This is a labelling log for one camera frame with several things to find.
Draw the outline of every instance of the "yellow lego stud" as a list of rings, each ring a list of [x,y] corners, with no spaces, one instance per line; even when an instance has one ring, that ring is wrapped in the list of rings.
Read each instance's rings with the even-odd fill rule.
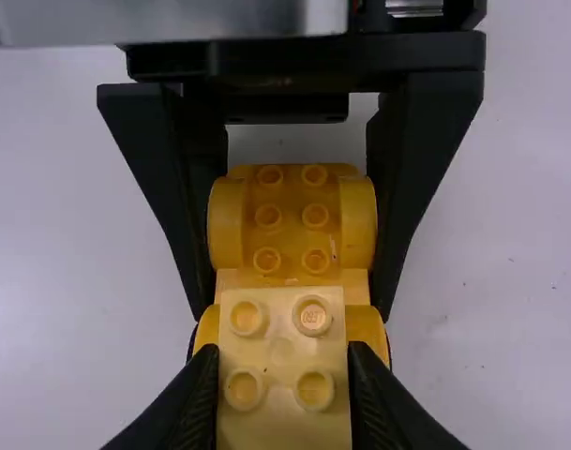
[[[322,370],[305,372],[297,379],[293,395],[297,404],[306,411],[320,413],[331,405],[335,397],[333,377]]]
[[[251,411],[263,399],[262,375],[254,369],[235,370],[225,381],[224,393],[227,402],[234,409],[242,413]]]
[[[281,267],[281,255],[276,248],[262,247],[254,252],[254,269],[263,275],[271,275]]]
[[[302,255],[302,267],[312,275],[322,275],[330,264],[329,255],[321,248],[311,248]]]
[[[312,295],[301,298],[293,306],[292,321],[300,333],[316,338],[329,329],[333,314],[321,297]]]
[[[310,230],[319,230],[329,221],[329,210],[321,203],[311,203],[302,212],[302,222]]]
[[[281,224],[283,215],[281,210],[275,204],[263,204],[256,210],[254,220],[256,225],[264,230],[275,230]]]
[[[302,181],[311,188],[319,188],[324,185],[328,176],[328,170],[319,164],[310,164],[302,169]]]
[[[279,166],[263,166],[256,179],[265,188],[276,188],[283,184],[283,170]]]
[[[229,325],[232,331],[243,338],[258,335],[267,323],[266,315],[258,303],[244,300],[237,303],[231,310]]]

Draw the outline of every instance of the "yellow lego brick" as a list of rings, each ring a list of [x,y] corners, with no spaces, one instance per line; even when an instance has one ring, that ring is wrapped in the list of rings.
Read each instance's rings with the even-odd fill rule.
[[[351,447],[341,287],[222,293],[218,449]]]
[[[342,285],[369,304],[376,201],[353,166],[235,168],[213,187],[207,234],[217,303],[230,288]]]
[[[370,180],[345,164],[240,166],[214,184],[215,304],[194,343],[220,348],[218,450],[350,448],[347,343],[389,365],[370,305]]]

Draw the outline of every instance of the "black plastic bracket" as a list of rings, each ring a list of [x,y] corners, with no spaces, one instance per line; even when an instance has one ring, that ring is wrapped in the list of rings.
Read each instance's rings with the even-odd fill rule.
[[[483,72],[412,73],[367,125],[367,172],[379,205],[370,297],[383,319],[414,231],[483,99]]]
[[[206,208],[227,171],[227,132],[213,95],[156,83],[103,84],[101,111],[173,251],[196,320],[214,302]]]
[[[468,450],[423,409],[364,342],[348,346],[353,449]]]
[[[214,450],[219,392],[218,347],[208,344],[101,450]]]

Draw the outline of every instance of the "white table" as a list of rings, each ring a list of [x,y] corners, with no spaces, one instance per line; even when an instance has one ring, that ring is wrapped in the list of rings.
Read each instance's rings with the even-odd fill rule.
[[[405,265],[394,371],[472,449],[571,449],[571,0],[491,1],[486,100]],[[96,449],[182,367],[193,320],[96,108],[113,48],[0,52],[0,450]],[[341,126],[232,129],[231,163],[363,165]]]

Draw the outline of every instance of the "silver metal part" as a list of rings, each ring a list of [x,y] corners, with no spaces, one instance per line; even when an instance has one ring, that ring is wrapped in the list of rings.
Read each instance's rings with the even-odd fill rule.
[[[443,16],[443,0],[386,0],[385,4],[396,18]]]
[[[325,36],[348,0],[0,0],[0,46]]]

